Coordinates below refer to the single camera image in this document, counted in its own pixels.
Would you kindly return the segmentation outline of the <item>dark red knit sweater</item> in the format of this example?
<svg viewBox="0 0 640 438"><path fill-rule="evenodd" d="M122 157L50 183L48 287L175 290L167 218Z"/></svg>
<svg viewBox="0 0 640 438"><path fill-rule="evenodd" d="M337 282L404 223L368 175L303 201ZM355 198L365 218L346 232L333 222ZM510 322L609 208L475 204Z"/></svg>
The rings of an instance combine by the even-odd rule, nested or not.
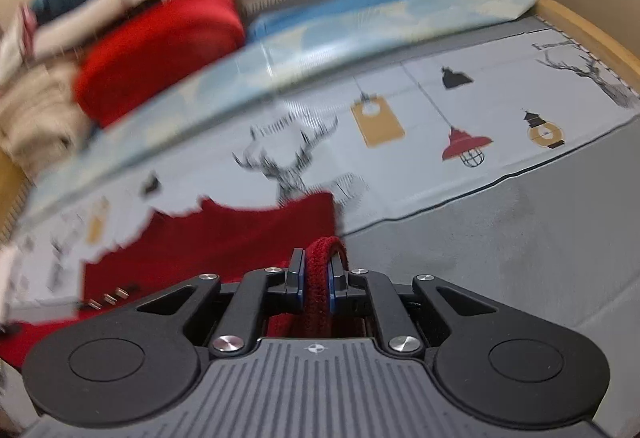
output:
<svg viewBox="0 0 640 438"><path fill-rule="evenodd" d="M76 317L50 323L22 324L1 340L1 358L15 369L39 340L61 328L94 317L91 302L119 289L132 300L163 291L203 273L224 283L238 282L250 271L288 265L293 250L305 252L306 285L301 314L281 314L268 325L271 337L324 338L332 333L328 266L346 250L336 235L333 197L308 195L275 209L232 209L203 198L184 216L152 214L139 237L84 265L82 301Z"/></svg>

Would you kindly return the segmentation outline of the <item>light blue patterned blanket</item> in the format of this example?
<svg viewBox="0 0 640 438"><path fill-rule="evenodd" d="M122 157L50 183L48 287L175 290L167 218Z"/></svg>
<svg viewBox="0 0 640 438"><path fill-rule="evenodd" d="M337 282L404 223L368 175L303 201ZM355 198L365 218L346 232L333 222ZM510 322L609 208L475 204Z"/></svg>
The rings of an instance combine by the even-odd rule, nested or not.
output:
<svg viewBox="0 0 640 438"><path fill-rule="evenodd" d="M323 16L251 43L118 120L36 182L24 223L250 102L376 54L517 20L537 0L397 0Z"/></svg>

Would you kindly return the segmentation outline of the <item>folded bright red blanket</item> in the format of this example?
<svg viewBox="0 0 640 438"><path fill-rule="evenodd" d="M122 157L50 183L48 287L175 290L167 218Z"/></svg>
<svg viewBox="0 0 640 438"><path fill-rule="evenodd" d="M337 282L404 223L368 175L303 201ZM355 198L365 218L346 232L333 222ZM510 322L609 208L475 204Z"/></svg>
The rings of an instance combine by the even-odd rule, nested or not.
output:
<svg viewBox="0 0 640 438"><path fill-rule="evenodd" d="M105 128L244 44L235 0L168 0L93 45L74 82L75 100Z"/></svg>

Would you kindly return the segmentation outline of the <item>folded cream quilt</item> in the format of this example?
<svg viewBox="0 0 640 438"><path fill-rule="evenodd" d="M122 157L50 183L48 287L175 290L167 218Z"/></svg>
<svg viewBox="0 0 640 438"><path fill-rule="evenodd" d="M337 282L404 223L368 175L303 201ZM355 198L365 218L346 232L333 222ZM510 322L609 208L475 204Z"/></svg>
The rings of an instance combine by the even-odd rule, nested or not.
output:
<svg viewBox="0 0 640 438"><path fill-rule="evenodd" d="M83 149L94 124L75 100L71 60L24 72L1 95L1 148L34 179Z"/></svg>

